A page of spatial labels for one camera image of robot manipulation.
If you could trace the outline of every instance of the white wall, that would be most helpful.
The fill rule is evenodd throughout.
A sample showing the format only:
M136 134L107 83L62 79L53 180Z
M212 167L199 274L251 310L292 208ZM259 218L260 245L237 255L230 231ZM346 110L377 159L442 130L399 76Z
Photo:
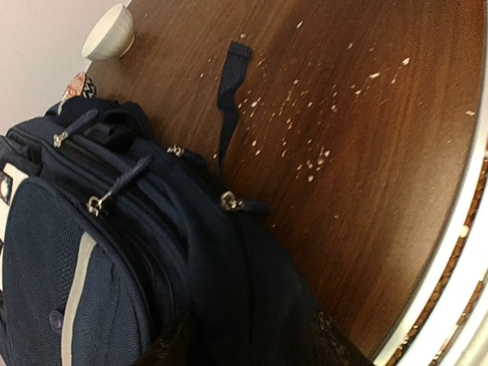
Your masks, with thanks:
M0 11L0 133L59 101L86 70L83 43L97 20L130 0L5 0Z

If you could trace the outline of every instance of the brown wooden surface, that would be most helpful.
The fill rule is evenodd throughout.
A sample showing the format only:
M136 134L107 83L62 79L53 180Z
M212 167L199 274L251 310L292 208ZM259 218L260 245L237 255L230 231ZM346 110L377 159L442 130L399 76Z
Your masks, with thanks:
M88 74L100 96L139 102L161 143L211 161L226 49L252 46L225 179L271 205L269 229L371 356L460 180L480 92L481 3L133 0L133 49Z

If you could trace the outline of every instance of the gray stripe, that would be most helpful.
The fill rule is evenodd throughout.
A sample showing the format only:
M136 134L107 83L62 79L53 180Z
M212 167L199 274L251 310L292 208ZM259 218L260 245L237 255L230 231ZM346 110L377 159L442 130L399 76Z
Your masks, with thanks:
M75 323L79 300L82 297L83 286L85 285L88 263L90 262L90 257L96 244L93 238L87 233L83 234L79 243L78 261L76 263L71 290L69 291L68 302L66 303L63 332L61 333L61 360L63 366L71 366L72 364L73 325Z

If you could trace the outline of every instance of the navy blue backpack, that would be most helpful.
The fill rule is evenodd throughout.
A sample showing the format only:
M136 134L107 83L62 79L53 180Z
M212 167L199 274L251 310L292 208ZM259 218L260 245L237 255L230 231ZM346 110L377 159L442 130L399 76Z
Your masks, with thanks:
M231 44L219 164L250 57ZM266 205L163 149L136 104L69 99L11 128L0 160L6 364L368 364L257 220Z

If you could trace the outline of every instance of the bowl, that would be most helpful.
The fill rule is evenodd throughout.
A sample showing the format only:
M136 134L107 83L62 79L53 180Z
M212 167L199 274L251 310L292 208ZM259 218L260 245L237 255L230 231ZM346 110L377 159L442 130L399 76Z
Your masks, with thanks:
M122 4L105 13L91 30L83 46L82 55L91 61L122 57L133 45L134 20Z

